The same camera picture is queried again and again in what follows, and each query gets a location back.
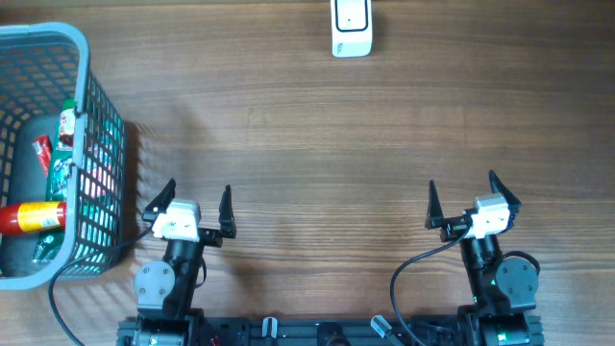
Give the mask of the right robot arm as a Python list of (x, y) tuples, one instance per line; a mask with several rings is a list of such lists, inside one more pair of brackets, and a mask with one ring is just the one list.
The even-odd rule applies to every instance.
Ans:
[(520, 345), (545, 343), (536, 308), (540, 265), (522, 251), (504, 253), (498, 235), (513, 227), (522, 203), (489, 172), (491, 192), (475, 199), (460, 216), (443, 214), (434, 182), (430, 182), (428, 229), (440, 229), (443, 242), (460, 247), (474, 303), (452, 315), (414, 317), (411, 326), (427, 345)]

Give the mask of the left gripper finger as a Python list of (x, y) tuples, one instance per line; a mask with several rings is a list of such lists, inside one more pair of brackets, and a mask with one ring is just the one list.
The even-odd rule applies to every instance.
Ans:
[(232, 187), (225, 186), (222, 194), (218, 222), (220, 225), (220, 234), (224, 238), (236, 238), (236, 224), (234, 220), (234, 211), (232, 203)]
[(176, 181), (171, 178), (163, 190), (145, 207), (141, 219), (144, 222), (155, 222), (161, 213), (165, 213), (175, 197), (175, 188)]

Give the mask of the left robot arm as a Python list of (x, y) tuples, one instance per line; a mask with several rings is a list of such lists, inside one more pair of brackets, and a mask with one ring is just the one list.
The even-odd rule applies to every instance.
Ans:
[(134, 279), (137, 318), (133, 327), (117, 331), (119, 345), (215, 345), (215, 332), (201, 309), (194, 309), (195, 290), (207, 273), (204, 250), (219, 248), (225, 238), (236, 237), (232, 188), (225, 186), (217, 229), (200, 225), (196, 201), (175, 196), (171, 179), (145, 208), (142, 219), (155, 237), (166, 242), (162, 259), (144, 264)]

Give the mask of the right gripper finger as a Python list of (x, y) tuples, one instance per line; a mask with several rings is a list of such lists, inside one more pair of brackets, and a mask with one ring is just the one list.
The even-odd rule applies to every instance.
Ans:
[(514, 225), (514, 219), (522, 207), (521, 201), (504, 185), (494, 170), (489, 171), (489, 183), (493, 193), (501, 193), (508, 204), (510, 212), (508, 226)]
[(439, 201), (434, 180), (429, 182), (429, 202), (425, 221), (427, 229), (441, 228), (445, 224), (445, 217)]

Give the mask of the red sauce bottle yellow label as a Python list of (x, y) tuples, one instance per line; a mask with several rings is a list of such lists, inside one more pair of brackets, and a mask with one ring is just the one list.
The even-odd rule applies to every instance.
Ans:
[(64, 227), (65, 202), (28, 202), (1, 208), (1, 235), (22, 236)]

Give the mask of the small jar green lid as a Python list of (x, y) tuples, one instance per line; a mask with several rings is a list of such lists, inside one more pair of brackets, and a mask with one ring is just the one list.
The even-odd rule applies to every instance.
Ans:
[(73, 146), (73, 139), (75, 134), (75, 104), (76, 102), (74, 99), (67, 99), (63, 103), (58, 128), (59, 141), (62, 142), (64, 145), (70, 147)]

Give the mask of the green snack bag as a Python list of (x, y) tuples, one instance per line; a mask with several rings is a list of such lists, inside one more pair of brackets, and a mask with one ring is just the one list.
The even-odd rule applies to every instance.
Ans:
[[(52, 156), (45, 188), (46, 202), (65, 202), (68, 192), (69, 165), (72, 163), (72, 147), (60, 140), (60, 123), (55, 125), (52, 141)], [(53, 260), (62, 247), (64, 226), (39, 234), (33, 253), (33, 263), (44, 264)]]

